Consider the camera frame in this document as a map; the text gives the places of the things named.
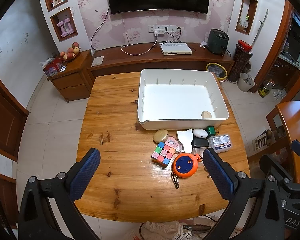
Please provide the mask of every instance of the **floral wallpaper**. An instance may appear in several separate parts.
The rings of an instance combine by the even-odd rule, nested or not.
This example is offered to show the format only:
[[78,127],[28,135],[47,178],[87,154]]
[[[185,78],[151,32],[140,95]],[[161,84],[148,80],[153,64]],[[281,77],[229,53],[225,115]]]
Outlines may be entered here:
[[[108,0],[78,0],[83,23],[89,39],[106,18],[104,25],[93,38],[96,49],[126,44],[154,42],[149,25],[177,25],[181,28],[181,41],[207,41],[210,29],[228,31],[234,0],[210,0],[208,14],[165,10],[140,11],[107,16]],[[172,40],[167,33],[158,41]]]

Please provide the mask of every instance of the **green cube sticker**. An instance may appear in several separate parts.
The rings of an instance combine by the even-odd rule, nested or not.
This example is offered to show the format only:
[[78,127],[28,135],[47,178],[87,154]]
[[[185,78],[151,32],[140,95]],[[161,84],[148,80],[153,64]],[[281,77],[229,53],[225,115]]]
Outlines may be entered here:
[[162,149],[160,147],[156,147],[156,149],[154,150],[156,153],[160,153],[162,151]]

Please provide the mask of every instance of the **wall socket panel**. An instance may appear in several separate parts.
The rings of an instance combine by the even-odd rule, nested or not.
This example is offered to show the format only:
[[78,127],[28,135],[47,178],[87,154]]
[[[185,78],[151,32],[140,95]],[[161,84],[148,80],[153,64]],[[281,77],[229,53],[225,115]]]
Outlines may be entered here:
[[177,26],[176,25],[149,25],[149,32],[153,33],[154,29],[163,30],[163,33],[166,32],[166,28],[169,33],[177,32]]

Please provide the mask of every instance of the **dark green air fryer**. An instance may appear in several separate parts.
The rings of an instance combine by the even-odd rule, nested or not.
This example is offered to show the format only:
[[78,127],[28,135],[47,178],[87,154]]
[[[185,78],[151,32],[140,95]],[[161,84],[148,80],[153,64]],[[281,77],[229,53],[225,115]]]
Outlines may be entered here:
[[211,53],[223,56],[226,53],[228,41],[228,34],[221,30],[211,29],[206,47]]

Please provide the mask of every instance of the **pile of fruit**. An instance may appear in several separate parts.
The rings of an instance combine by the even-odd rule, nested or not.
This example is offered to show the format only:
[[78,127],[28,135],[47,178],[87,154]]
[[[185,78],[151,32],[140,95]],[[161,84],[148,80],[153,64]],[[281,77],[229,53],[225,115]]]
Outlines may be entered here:
[[60,52],[60,56],[63,58],[63,60],[71,60],[74,59],[79,52],[80,52],[79,43],[74,42],[72,44],[72,48],[69,48],[67,52],[65,51]]

